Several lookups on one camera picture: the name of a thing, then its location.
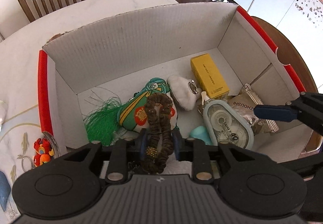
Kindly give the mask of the teal oval eraser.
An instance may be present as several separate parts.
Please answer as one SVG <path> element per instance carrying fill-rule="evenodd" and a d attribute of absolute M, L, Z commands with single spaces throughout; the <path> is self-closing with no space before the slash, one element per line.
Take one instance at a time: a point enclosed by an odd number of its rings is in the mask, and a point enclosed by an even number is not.
<path fill-rule="evenodd" d="M 208 130 L 204 126 L 198 126 L 189 133 L 189 137 L 196 138 L 205 142 L 206 145 L 213 145 Z"/>

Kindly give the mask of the green white lucky pouch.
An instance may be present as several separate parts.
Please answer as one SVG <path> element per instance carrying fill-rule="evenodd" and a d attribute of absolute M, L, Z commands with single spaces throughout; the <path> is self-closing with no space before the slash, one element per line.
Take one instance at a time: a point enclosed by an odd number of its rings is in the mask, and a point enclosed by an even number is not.
<path fill-rule="evenodd" d="M 88 140 L 100 141 L 109 146 L 117 138 L 116 134 L 120 129 L 138 133 L 141 129 L 149 127 L 145 103 L 154 93 L 171 96 L 171 89 L 166 80 L 158 77 L 150 79 L 128 102 L 122 103 L 117 96 L 104 101 L 84 118 Z"/>

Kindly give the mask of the grey correction tape dispenser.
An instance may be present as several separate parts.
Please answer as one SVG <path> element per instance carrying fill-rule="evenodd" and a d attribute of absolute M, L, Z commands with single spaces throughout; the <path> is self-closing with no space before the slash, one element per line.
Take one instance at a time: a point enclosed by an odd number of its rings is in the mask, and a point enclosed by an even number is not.
<path fill-rule="evenodd" d="M 254 133 L 232 107 L 223 100 L 210 99 L 201 93 L 201 107 L 204 124 L 214 146 L 234 144 L 250 150 L 254 144 Z"/>

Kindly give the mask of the yellow rectangular box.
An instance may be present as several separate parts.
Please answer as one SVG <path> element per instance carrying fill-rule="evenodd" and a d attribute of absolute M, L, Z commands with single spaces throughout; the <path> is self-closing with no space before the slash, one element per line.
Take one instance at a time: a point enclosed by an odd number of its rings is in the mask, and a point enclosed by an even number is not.
<path fill-rule="evenodd" d="M 210 54 L 202 54 L 191 58 L 191 70 L 207 96 L 222 99 L 229 93 L 229 87 Z"/>

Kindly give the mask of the gold foil snack packet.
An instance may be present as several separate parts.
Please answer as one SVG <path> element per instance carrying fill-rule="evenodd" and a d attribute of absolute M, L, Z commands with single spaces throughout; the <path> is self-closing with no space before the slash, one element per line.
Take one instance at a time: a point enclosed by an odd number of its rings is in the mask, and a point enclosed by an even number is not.
<path fill-rule="evenodd" d="M 238 95 L 227 97 L 227 103 L 246 120 L 254 135 L 276 133 L 279 131 L 279 127 L 275 121 L 261 119 L 254 114 L 254 108 L 257 105 L 263 105 L 263 102 L 251 88 L 250 84 L 244 84 Z"/>

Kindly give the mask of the red white cardboard box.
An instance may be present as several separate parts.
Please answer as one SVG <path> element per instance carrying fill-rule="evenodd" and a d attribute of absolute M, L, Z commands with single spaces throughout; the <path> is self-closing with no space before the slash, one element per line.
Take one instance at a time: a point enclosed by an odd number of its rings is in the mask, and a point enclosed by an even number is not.
<path fill-rule="evenodd" d="M 236 94 L 250 84 L 267 105 L 299 97 L 304 86 L 277 46 L 240 6 L 182 3 L 122 13 L 53 37 L 39 52 L 41 130 L 60 154 L 87 144 L 84 116 L 90 90 L 123 101 L 151 78 L 191 78 L 191 58 L 210 54 Z"/>

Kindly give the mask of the red orange plush toy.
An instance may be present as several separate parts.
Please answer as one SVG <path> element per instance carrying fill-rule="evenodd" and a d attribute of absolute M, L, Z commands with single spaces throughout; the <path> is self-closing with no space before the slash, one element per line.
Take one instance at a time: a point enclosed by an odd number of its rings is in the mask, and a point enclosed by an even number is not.
<path fill-rule="evenodd" d="M 33 157 L 35 167 L 48 163 L 54 158 L 54 149 L 46 138 L 38 138 L 34 142 L 33 148 L 36 152 Z"/>

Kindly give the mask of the blue round placemat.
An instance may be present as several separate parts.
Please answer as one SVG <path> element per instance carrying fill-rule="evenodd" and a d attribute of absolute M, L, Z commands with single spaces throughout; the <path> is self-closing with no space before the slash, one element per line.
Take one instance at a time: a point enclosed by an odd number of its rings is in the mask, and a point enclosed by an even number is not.
<path fill-rule="evenodd" d="M 6 175 L 0 171 L 0 203 L 3 211 L 7 210 L 7 202 L 11 193 L 11 186 Z"/>

